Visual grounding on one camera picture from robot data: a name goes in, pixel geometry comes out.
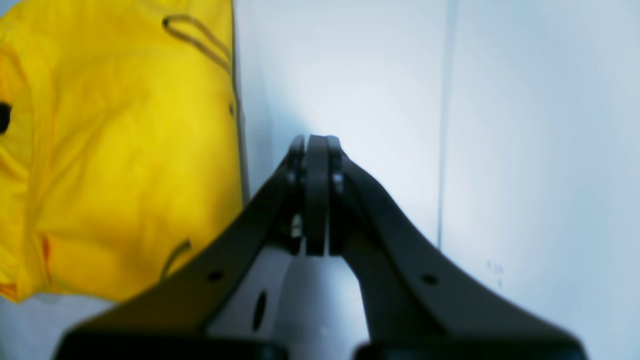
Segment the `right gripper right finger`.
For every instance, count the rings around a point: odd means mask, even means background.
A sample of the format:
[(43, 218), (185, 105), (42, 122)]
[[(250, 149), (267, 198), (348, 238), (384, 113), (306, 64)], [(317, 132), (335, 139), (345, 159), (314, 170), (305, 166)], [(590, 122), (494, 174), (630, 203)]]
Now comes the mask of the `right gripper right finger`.
[(356, 360), (585, 360), (570, 333), (453, 264), (337, 137), (317, 137), (317, 255), (356, 276), (368, 344)]

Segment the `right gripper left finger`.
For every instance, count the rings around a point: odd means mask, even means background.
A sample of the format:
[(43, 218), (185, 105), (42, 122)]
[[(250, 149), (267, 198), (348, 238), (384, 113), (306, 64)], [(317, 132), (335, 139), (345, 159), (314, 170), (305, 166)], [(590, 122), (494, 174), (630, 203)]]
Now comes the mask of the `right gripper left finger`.
[(220, 237), (153, 288), (67, 332), (55, 358), (288, 360), (272, 331), (291, 260), (305, 251), (317, 145), (317, 136), (296, 136)]

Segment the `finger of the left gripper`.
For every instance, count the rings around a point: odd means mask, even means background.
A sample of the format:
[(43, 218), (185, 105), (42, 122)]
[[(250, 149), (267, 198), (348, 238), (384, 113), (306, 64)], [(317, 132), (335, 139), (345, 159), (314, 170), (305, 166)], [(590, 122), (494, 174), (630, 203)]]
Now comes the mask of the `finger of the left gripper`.
[(0, 134), (7, 132), (11, 121), (12, 106), (6, 102), (0, 102)]

